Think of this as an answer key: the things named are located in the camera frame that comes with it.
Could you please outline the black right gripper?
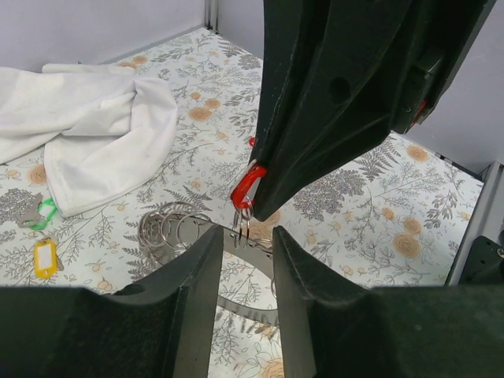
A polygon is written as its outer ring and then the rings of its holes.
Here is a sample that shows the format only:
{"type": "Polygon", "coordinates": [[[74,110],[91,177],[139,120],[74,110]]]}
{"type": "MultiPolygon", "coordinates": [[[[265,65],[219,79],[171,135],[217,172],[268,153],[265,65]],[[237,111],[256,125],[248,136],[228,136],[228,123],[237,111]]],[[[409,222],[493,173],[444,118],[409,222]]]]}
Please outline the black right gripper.
{"type": "Polygon", "coordinates": [[[413,48],[391,130],[422,123],[453,83],[495,1],[413,1],[413,48]]]}

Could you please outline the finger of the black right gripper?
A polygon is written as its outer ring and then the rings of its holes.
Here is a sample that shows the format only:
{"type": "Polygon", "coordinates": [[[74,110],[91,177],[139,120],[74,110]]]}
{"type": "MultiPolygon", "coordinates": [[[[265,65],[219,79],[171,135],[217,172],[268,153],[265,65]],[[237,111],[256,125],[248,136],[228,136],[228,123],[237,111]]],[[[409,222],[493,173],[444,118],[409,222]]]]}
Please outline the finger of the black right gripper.
{"type": "Polygon", "coordinates": [[[267,1],[252,158],[266,168],[260,221],[314,180],[379,144],[407,66],[414,1],[267,1]]]}

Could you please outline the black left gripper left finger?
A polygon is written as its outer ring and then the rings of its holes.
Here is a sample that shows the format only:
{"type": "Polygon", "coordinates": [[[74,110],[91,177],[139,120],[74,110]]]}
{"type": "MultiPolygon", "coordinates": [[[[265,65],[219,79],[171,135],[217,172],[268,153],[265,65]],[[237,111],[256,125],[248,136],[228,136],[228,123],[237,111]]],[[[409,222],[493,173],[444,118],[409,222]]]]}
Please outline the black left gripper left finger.
{"type": "Polygon", "coordinates": [[[205,377],[223,229],[112,295],[83,287],[1,289],[4,377],[205,377]]]}

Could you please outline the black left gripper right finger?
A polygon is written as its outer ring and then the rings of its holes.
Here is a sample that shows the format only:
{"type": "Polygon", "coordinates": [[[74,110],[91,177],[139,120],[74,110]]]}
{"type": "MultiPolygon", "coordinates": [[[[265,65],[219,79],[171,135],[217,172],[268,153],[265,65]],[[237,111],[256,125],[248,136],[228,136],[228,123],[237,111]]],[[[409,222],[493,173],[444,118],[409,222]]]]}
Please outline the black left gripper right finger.
{"type": "Polygon", "coordinates": [[[273,231],[287,377],[500,377],[503,288],[365,289],[273,231]]]}

